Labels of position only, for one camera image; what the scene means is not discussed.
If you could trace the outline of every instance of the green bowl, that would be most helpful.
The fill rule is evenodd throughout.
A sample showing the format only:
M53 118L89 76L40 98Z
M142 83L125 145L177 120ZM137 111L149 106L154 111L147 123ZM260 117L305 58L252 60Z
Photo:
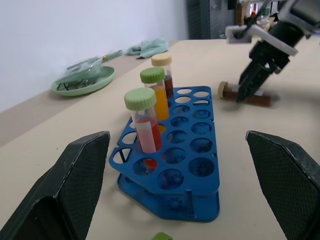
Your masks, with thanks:
M103 87L107 86L115 76L115 69L111 66L103 66L101 67L98 79L96 80L95 84L85 86L79 89L72 89L72 90L57 90L59 84L56 82L52 83L51 85L51 90L54 91L55 93L62 95L62 96L68 96L68 97L73 97L73 96L80 96L80 95L85 95L89 94L92 92L95 92L99 89L102 89Z

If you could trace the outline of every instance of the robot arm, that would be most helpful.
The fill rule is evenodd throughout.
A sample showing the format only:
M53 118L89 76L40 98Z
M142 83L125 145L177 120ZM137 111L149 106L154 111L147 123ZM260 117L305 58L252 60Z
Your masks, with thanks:
M279 74L290 62L289 56L298 53L297 43L320 27L320 0L288 0L278 17L269 32L257 25L226 28L228 43L250 43L252 35L261 37L249 53L251 63L241 74L237 102L251 97L271 74Z

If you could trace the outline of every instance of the white table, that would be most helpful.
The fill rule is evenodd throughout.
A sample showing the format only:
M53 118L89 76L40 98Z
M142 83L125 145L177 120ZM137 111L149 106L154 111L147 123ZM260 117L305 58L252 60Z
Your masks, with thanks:
M176 87L210 86L220 172L220 215L210 223L160 219L123 194L119 173L107 164L88 240L149 240L165 232L175 240L285 240L257 179L245 141L247 130L274 134L299 143L320 163L320 38L303 40L300 53L265 88L281 93L275 108L217 99L220 81L237 83L249 63L252 45L224 40L186 40L171 47ZM51 117L0 148L0 227L35 181L58 159L66 145L82 136L109 130L108 158L129 118L124 94L141 87L139 73L150 60Z

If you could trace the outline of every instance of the blue test tube rack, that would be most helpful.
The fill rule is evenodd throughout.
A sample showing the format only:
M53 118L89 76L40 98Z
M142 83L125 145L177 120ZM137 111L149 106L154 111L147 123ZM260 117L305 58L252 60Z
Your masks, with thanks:
M168 100L170 117L160 121L162 148L143 153L130 118L110 165L121 174L118 186L161 218L211 222L220 213L219 168L211 88L175 87ZM145 165L153 159L153 172Z

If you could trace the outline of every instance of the cloth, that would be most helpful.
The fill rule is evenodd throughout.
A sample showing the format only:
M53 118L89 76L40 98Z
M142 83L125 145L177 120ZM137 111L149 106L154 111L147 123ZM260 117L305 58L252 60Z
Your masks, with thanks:
M169 49L169 42L163 38L153 41L143 41L128 49L128 55L138 55L137 59L147 59L156 54L161 54Z

